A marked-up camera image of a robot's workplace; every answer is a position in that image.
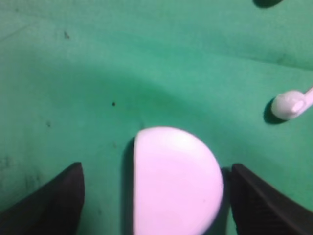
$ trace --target small white object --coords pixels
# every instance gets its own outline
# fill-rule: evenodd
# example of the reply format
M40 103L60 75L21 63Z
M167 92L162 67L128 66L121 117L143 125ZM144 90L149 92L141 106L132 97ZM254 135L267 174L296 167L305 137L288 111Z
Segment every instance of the small white object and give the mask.
M313 88L305 94L299 91L289 91L279 94L273 101L271 110L282 120L294 119L313 104Z
M134 235L202 235L222 201L221 169L197 137L142 130L134 146Z

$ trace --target white peg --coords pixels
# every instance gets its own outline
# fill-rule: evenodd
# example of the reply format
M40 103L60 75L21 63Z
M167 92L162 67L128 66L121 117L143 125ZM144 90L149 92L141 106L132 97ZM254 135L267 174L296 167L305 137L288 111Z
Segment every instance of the white peg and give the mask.
M273 101L271 110L282 120L294 119L313 105L313 88L305 94L289 91L279 94Z

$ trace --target black rubber pad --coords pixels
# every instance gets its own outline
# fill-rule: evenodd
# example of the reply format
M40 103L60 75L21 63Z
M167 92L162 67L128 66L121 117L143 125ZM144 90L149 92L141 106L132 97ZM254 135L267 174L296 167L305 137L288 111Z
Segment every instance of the black rubber pad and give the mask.
M1 235L74 235L85 200L82 165L74 163L0 214Z
M242 164L232 166L230 204L238 235L313 235L313 213Z

